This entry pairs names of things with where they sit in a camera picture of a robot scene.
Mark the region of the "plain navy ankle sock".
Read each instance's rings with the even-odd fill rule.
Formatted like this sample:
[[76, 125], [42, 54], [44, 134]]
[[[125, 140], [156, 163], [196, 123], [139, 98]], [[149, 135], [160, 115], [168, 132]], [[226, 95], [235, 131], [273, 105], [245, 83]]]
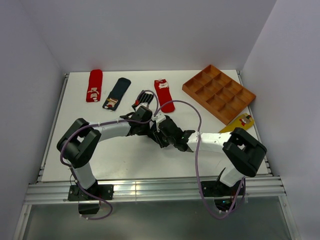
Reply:
[[148, 131], [147, 136], [152, 139], [155, 143], [159, 145], [160, 148], [163, 147], [162, 135], [157, 131], [156, 125], [152, 125]]

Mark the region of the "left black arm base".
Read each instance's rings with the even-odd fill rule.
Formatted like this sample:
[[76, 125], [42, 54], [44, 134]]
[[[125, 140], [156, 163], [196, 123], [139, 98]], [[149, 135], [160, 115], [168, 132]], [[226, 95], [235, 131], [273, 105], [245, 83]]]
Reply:
[[[98, 184], [93, 195], [107, 201], [112, 200], [113, 193], [113, 184]], [[87, 201], [97, 201], [97, 199], [84, 193], [77, 185], [69, 187], [67, 200], [69, 202], [78, 202], [78, 212], [81, 215], [95, 215], [100, 210], [101, 200], [98, 203], [85, 203]]]

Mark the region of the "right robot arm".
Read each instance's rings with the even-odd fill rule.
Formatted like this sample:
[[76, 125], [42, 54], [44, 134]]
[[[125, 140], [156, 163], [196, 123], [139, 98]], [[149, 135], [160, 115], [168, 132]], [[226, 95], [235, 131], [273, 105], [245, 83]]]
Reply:
[[204, 151], [227, 156], [230, 163], [216, 183], [216, 189], [222, 195], [229, 194], [243, 177], [255, 177], [267, 154], [267, 148], [240, 127], [231, 132], [204, 133], [182, 130], [167, 115], [154, 116], [151, 121], [149, 137], [161, 148], [172, 145], [181, 152]]

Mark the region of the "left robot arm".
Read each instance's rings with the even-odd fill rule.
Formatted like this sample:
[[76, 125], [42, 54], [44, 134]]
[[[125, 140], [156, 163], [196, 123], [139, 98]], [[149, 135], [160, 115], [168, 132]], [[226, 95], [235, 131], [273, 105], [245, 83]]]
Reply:
[[90, 123], [78, 118], [69, 127], [56, 148], [60, 152], [60, 162], [70, 169], [77, 183], [81, 185], [79, 194], [82, 197], [91, 200], [98, 193], [98, 183], [90, 165], [98, 143], [116, 137], [146, 135], [152, 115], [153, 112], [142, 105], [135, 112], [115, 120]]

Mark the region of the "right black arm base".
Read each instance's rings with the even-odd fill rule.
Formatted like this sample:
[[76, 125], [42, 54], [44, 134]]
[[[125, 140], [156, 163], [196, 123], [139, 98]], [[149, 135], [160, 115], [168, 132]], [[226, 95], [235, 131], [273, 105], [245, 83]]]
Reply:
[[242, 204], [245, 201], [244, 198], [246, 194], [246, 180], [244, 180], [243, 183], [241, 183], [241, 181], [239, 180], [232, 187], [228, 187], [218, 181], [213, 180], [201, 181], [201, 189], [205, 198], [223, 198], [214, 201], [217, 209], [222, 212], [229, 211], [239, 187], [240, 190], [237, 196], [241, 196], [241, 201], [238, 205]]

